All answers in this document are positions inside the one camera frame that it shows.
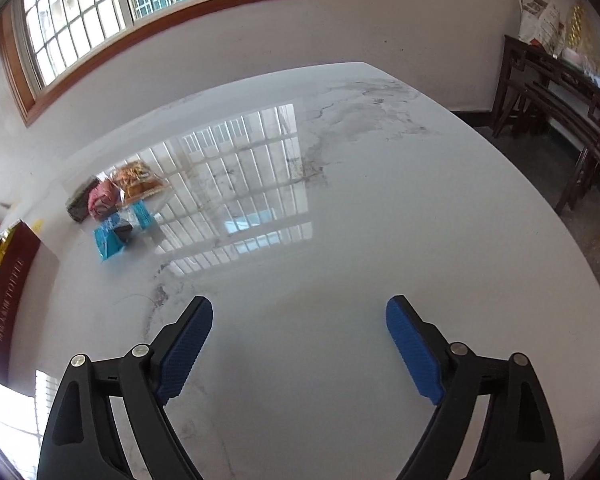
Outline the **grey black snack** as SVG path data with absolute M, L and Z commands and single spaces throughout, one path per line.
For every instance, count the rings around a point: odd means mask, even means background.
M 76 223 L 82 223 L 88 216 L 88 196 L 100 185 L 98 177 L 89 176 L 82 182 L 66 203 L 66 211 L 69 217 Z

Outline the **clear bag orange snacks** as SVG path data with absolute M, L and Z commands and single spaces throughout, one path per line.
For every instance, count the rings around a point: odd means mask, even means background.
M 170 184 L 141 160 L 133 160 L 110 174 L 110 180 L 120 190 L 120 206 L 125 207 L 166 190 Z

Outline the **maroon gold toffee tin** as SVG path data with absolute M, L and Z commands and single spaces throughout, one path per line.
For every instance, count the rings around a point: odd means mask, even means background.
M 22 221 L 0 239 L 0 385 L 28 393 L 59 260 Z

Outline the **light blue candy wrapper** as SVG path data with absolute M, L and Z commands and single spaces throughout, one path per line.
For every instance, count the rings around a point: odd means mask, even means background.
M 106 261 L 122 252 L 155 223 L 154 215 L 143 200 L 110 214 L 93 232 L 100 260 Z

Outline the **pink wrapped candy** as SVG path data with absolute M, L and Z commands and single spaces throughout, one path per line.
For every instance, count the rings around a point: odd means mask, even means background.
M 119 189 L 110 179 L 99 182 L 88 194 L 87 210 L 95 220 L 102 220 L 117 205 Z

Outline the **dark wooden side table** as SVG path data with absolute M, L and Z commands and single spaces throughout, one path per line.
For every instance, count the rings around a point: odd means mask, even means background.
M 561 214 L 585 196 L 600 175 L 600 88 L 575 68 L 512 36 L 504 38 L 490 128 L 551 119 L 580 144 L 573 172 L 554 207 Z

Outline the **white printed bag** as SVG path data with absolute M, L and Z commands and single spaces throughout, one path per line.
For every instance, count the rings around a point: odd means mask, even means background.
M 548 0 L 518 0 L 518 4 L 518 39 L 553 52 L 560 37 L 560 13 L 556 4 Z

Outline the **wooden framed window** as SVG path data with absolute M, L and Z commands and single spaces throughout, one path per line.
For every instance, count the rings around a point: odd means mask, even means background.
M 12 0 L 0 53 L 25 125 L 116 55 L 193 18 L 266 0 Z

